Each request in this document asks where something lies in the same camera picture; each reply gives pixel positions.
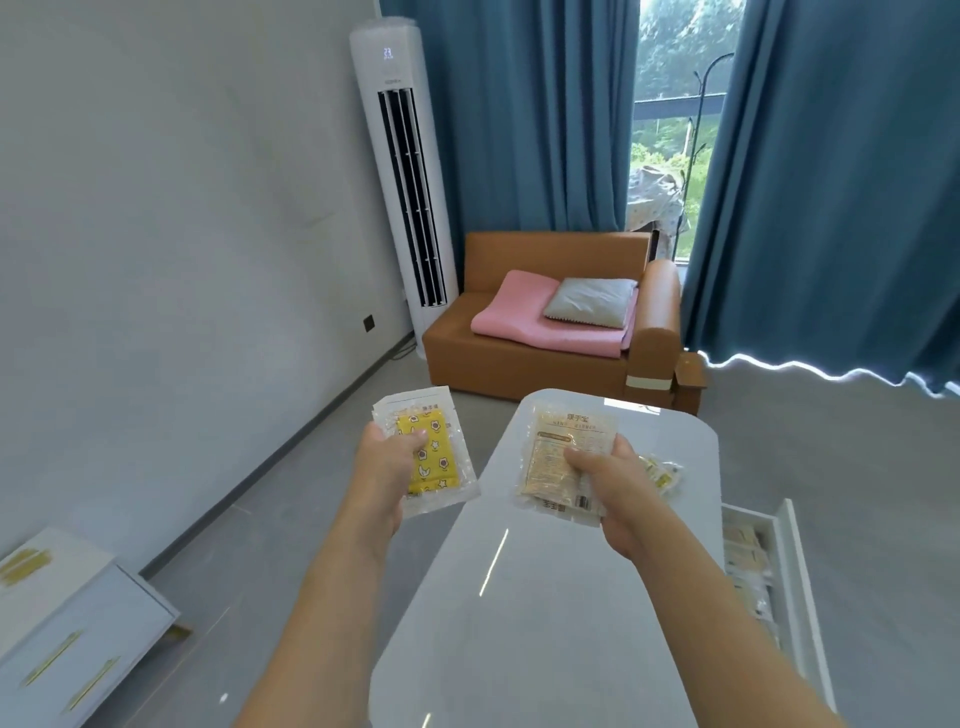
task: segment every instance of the forearm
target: forearm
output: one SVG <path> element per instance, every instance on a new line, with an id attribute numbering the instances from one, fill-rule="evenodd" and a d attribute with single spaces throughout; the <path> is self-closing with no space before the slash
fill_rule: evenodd
<path id="1" fill-rule="evenodd" d="M 389 535 L 364 534 L 338 518 L 238 728 L 363 723 L 388 541 Z"/>
<path id="2" fill-rule="evenodd" d="M 632 514 L 643 579 L 700 728 L 840 726 L 656 494 Z"/>

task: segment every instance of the cartoon pattern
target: cartoon pattern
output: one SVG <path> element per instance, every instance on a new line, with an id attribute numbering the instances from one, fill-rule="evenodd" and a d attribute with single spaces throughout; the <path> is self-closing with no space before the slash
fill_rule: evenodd
<path id="1" fill-rule="evenodd" d="M 446 417 L 439 407 L 424 407 L 417 414 L 400 415 L 396 429 L 404 434 L 417 429 L 427 432 L 426 446 L 414 456 L 415 467 L 408 492 L 419 495 L 438 488 L 456 488 L 460 485 L 457 462 L 446 432 Z"/>

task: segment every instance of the air conditioner vent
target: air conditioner vent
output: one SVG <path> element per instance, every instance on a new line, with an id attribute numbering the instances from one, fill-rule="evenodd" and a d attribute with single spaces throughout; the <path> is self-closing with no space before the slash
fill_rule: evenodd
<path id="1" fill-rule="evenodd" d="M 410 259 L 417 278 L 420 305 L 446 305 L 444 269 L 437 247 L 430 185 L 423 169 L 420 125 L 412 88 L 379 91 L 380 112 L 394 166 L 396 194 L 403 211 Z"/>

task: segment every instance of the white cabinet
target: white cabinet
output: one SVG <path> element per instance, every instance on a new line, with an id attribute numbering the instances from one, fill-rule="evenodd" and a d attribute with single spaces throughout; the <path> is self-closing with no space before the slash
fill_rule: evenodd
<path id="1" fill-rule="evenodd" d="M 0 562 L 0 716 L 81 725 L 178 613 L 110 554 L 56 529 Z"/>
<path id="2" fill-rule="evenodd" d="M 723 521 L 750 525 L 762 539 L 773 572 L 771 608 L 780 633 L 780 646 L 797 671 L 835 712 L 833 686 L 793 502 L 785 499 L 773 516 L 724 504 Z"/>

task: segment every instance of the orange leather sofa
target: orange leather sofa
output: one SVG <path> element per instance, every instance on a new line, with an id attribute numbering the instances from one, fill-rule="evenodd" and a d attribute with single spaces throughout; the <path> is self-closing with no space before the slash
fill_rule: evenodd
<path id="1" fill-rule="evenodd" d="M 452 389 L 521 400 L 557 388 L 696 414 L 706 386 L 696 354 L 680 341 L 680 279 L 669 260 L 647 262 L 645 232 L 471 232 L 464 292 L 423 335 L 430 380 Z M 619 358 L 552 352 L 481 336 L 470 321 L 509 271 L 553 279 L 635 279 L 630 349 Z"/>

